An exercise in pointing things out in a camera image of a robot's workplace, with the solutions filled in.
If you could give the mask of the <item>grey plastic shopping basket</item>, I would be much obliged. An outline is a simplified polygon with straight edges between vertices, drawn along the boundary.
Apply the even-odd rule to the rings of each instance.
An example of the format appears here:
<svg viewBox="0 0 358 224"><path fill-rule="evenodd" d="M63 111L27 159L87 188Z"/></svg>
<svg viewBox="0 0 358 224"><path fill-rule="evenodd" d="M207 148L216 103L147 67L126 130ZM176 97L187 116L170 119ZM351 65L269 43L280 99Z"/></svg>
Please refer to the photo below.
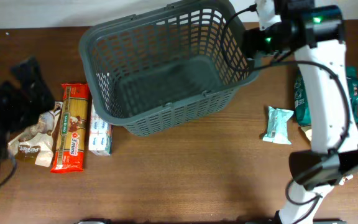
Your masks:
<svg viewBox="0 0 358 224"><path fill-rule="evenodd" d="M229 1L178 1L98 24L80 39L97 114L147 136L224 109L261 64Z"/></svg>

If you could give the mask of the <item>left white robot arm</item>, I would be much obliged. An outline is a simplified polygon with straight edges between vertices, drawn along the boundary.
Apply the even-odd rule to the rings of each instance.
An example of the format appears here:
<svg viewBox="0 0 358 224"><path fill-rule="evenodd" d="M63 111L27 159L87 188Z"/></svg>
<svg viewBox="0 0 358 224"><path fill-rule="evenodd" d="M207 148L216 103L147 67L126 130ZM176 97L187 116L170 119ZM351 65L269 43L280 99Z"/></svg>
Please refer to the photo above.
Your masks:
<svg viewBox="0 0 358 224"><path fill-rule="evenodd" d="M30 57L11 68L12 75L19 81L16 88L9 81L0 85L0 163L5 157L12 161L12 170L0 182L2 187L16 172L17 162L7 151L9 135L38 122L39 116L54 107L55 98L42 78L40 65Z"/></svg>

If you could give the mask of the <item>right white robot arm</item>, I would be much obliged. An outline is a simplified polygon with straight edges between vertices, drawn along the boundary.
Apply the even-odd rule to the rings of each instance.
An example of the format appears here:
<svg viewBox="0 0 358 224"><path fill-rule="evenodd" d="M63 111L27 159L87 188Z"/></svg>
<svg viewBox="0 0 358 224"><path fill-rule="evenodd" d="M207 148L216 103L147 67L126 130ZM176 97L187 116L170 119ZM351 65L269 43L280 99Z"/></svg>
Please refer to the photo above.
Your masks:
<svg viewBox="0 0 358 224"><path fill-rule="evenodd" d="M311 149L289 157L287 201L274 223L312 223L323 199L358 171L358 128L346 78L346 38L336 5L313 1L257 1L257 45L249 55L290 51L310 108Z"/></svg>

